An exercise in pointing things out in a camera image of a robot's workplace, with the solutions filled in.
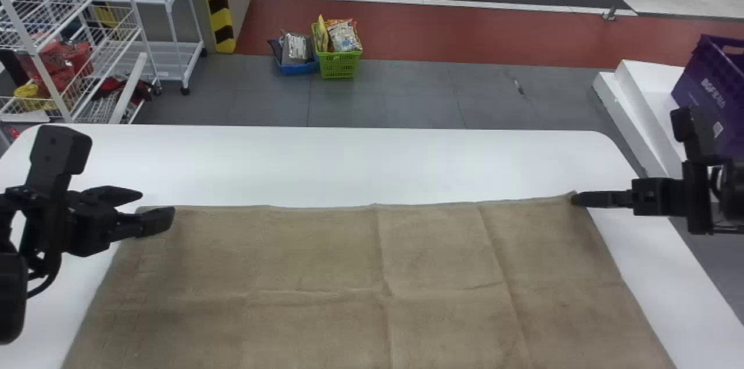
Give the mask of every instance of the blue basket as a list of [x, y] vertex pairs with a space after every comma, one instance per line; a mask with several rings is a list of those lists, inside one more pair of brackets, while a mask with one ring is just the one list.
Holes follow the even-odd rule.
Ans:
[[315, 51], [313, 51], [313, 62], [308, 62], [307, 64], [297, 64], [297, 65], [282, 65], [281, 64], [281, 53], [277, 54], [277, 48], [279, 44], [279, 39], [269, 39], [269, 45], [271, 45], [271, 48], [274, 51], [274, 60], [277, 62], [277, 66], [279, 67], [279, 71], [282, 72], [285, 76], [299, 76], [301, 74], [309, 74], [317, 72], [320, 69], [320, 62], [318, 61], [318, 55]]

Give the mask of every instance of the red floor strip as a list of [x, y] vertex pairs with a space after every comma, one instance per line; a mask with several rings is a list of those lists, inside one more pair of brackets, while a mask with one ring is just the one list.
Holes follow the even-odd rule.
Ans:
[[701, 33], [744, 38], [744, 22], [619, 17], [324, 0], [253, 0], [237, 53], [271, 55], [279, 29], [354, 17], [365, 59], [615, 68], [622, 59], [685, 65]]

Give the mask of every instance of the beige towel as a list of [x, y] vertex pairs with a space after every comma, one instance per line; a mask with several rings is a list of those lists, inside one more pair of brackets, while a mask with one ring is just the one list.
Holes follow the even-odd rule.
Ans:
[[122, 243], [67, 368], [673, 367], [568, 196], [179, 207]]

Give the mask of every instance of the green basket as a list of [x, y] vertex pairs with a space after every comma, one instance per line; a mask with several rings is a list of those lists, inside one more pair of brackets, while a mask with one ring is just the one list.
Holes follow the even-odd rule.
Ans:
[[[313, 43], [316, 42], [318, 24], [313, 24]], [[351, 51], [348, 53], [321, 53], [316, 48], [318, 60], [321, 62], [321, 75], [323, 78], [353, 78], [356, 75], [356, 67], [362, 57], [362, 51]]]

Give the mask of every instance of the white floor line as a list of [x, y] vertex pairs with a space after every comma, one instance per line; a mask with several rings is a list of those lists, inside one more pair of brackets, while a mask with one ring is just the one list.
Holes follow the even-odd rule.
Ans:
[[[481, 9], [507, 9], [528, 10], [536, 12], [576, 12], [576, 13], [603, 13], [607, 8], [601, 7], [576, 7], [576, 6], [550, 6], [542, 4], [519, 4], [519, 3], [489, 3], [483, 1], [460, 1], [460, 0], [335, 0], [335, 1], [364, 1], [369, 3], [398, 3], [416, 4], [420, 6], [450, 6], [450, 7], [478, 7]], [[635, 16], [632, 10], [617, 10], [621, 16]]]
[[744, 0], [625, 0], [639, 13], [744, 19]]

